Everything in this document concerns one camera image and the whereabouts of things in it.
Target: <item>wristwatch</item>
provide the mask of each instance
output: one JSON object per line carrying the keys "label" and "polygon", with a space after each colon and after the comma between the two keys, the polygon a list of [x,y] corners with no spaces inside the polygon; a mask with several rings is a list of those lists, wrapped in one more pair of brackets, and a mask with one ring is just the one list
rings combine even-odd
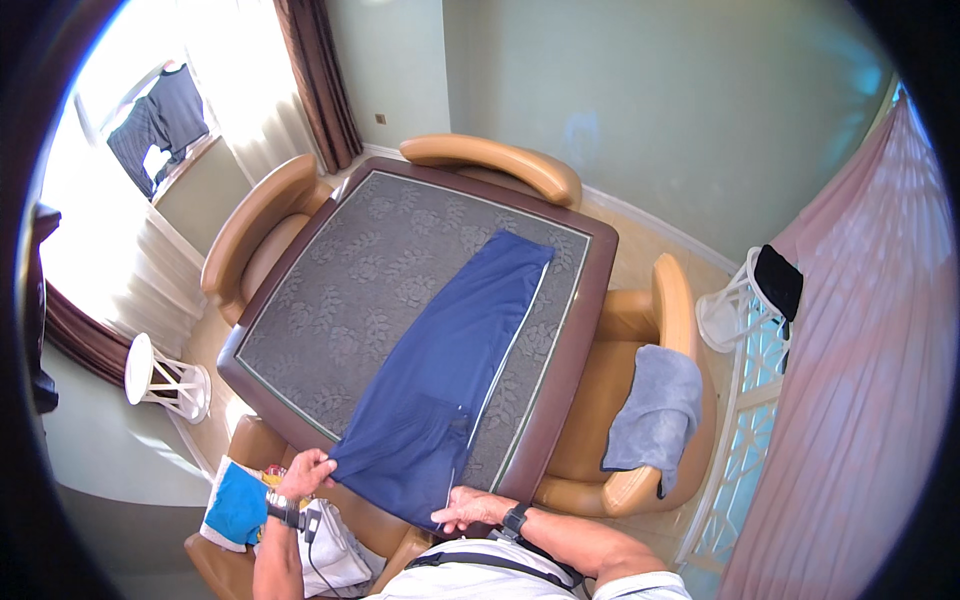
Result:
{"label": "wristwatch", "polygon": [[297,529],[300,524],[300,501],[267,490],[267,516],[275,516],[287,527]]}
{"label": "wristwatch", "polygon": [[523,523],[527,522],[527,515],[524,513],[527,512],[528,508],[530,508],[529,504],[517,504],[507,511],[507,514],[503,517],[503,534],[505,536],[512,540],[523,538],[520,534],[520,527],[523,527]]}

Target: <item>beige tile floor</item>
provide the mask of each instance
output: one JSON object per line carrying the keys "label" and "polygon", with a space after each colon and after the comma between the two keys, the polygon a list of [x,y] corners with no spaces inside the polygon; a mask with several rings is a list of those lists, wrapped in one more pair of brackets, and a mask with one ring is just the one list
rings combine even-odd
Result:
{"label": "beige tile floor", "polygon": [[[365,158],[367,156],[360,156],[349,169],[336,175],[324,176],[323,179],[337,187]],[[710,265],[699,255],[692,254],[683,246],[665,239],[624,215],[587,202],[584,202],[581,211],[612,225],[620,235],[616,259],[613,262],[610,289],[648,289],[654,261],[663,252],[674,254],[680,261],[686,271],[694,298],[720,290],[730,281],[730,275]],[[187,426],[197,447],[214,469],[220,463],[220,457],[227,452],[230,437],[240,416],[252,413],[250,407],[216,373],[217,355],[229,331],[230,327],[217,310],[208,306],[204,317],[194,328],[184,352],[188,361],[206,366],[213,380],[209,416],[200,424]],[[717,433],[719,435],[720,420],[726,411],[726,400],[732,378],[732,356],[718,354],[709,348],[707,353],[710,374],[718,393]],[[703,487],[689,502],[667,513],[597,520],[643,541],[670,568],[673,568],[673,559],[697,510],[702,493]]]}

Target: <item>white shirt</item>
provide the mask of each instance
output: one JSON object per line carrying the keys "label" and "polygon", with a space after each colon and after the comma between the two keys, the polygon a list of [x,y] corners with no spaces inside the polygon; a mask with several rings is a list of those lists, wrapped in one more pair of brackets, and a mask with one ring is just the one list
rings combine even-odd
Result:
{"label": "white shirt", "polygon": [[[498,556],[531,566],[544,573],[553,573],[570,583],[566,574],[555,564],[505,540],[447,541],[430,548],[423,554],[437,552],[476,552]],[[576,596],[539,577],[519,571],[484,564],[446,563],[400,571],[381,593],[369,598],[371,600],[413,600],[414,598],[570,600]],[[607,582],[593,593],[593,598],[594,600],[613,600],[613,598],[617,600],[689,600],[690,595],[686,593],[684,580],[680,575],[669,571],[654,571]]]}

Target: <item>white side stand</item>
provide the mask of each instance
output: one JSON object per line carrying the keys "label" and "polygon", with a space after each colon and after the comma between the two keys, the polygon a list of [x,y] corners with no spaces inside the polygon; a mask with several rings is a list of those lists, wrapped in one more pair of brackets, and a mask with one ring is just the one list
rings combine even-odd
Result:
{"label": "white side stand", "polygon": [[[168,383],[154,383],[154,371]],[[150,336],[141,333],[133,338],[127,353],[124,388],[130,404],[142,400],[158,402],[191,424],[204,420],[210,410],[210,374],[203,365],[187,365],[167,358],[154,349]],[[157,396],[154,391],[175,390],[176,398]]]}
{"label": "white side stand", "polygon": [[[782,314],[760,291],[754,279],[756,258],[760,248],[754,246],[747,251],[747,261],[733,276],[724,289],[714,294],[705,294],[697,299],[695,313],[700,337],[708,346],[718,352],[730,352],[736,343],[762,324]],[[766,310],[755,321],[749,323],[747,313],[754,298],[763,302]]]}

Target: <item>hand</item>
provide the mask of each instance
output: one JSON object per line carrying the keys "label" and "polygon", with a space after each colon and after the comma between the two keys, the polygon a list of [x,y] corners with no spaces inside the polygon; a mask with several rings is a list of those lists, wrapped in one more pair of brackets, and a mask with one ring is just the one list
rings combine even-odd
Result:
{"label": "hand", "polygon": [[430,520],[444,524],[444,532],[452,534],[454,529],[464,531],[475,521],[497,525],[503,522],[507,511],[518,502],[493,493],[480,492],[467,486],[457,486],[450,490],[449,506],[434,512]]}
{"label": "hand", "polygon": [[327,460],[326,453],[319,448],[304,450],[294,457],[287,474],[276,486],[276,493],[288,498],[303,498],[320,485],[332,488],[336,483],[329,475],[336,467],[337,461]]}

